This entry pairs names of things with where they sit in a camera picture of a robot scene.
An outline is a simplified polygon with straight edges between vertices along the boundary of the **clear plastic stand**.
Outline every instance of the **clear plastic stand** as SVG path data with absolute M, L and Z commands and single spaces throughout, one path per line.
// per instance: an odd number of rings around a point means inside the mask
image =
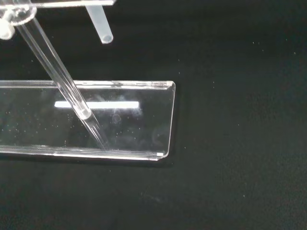
M 101 5 L 114 1 L 2 0 L 0 37 L 14 26 L 53 81 L 0 81 L 0 152 L 158 160 L 167 156 L 171 81 L 74 82 L 35 19 L 37 8 L 86 6 L 103 44 L 113 35 Z

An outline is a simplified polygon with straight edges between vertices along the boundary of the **acrylic plate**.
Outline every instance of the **acrylic plate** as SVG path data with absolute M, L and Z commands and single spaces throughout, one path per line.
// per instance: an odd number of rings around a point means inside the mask
M 14 8 L 62 8 L 79 6 L 112 6 L 116 0 L 0 0 L 0 10 Z
M 101 150 L 52 81 L 0 81 L 0 152 L 158 160 L 168 155 L 172 81 L 75 81 L 108 141 Z

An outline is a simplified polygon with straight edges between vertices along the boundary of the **glass tube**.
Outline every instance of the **glass tube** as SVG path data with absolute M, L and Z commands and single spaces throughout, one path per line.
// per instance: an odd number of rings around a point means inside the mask
M 92 138 L 95 139 L 97 145 L 101 149 L 107 149 L 107 139 L 101 126 L 91 109 L 87 106 L 85 99 L 82 97 L 36 18 L 26 24 L 17 26 L 17 29 L 48 75 L 56 83 L 64 98 L 70 103 Z

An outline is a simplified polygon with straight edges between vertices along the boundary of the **black surface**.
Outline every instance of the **black surface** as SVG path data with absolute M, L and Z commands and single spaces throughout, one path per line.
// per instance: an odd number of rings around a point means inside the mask
M 108 46 L 85 9 L 40 10 L 75 79 L 176 82 L 172 151 L 157 163 L 3 157 L 0 228 L 306 229 L 306 9 L 118 0 Z M 19 35 L 0 53 L 2 79 L 48 79 Z

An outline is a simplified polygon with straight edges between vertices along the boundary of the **white plastic knob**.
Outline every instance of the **white plastic knob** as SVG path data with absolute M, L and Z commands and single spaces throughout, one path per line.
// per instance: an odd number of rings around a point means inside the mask
M 15 33 L 14 26 L 11 25 L 7 20 L 0 19 L 0 39 L 10 40 Z

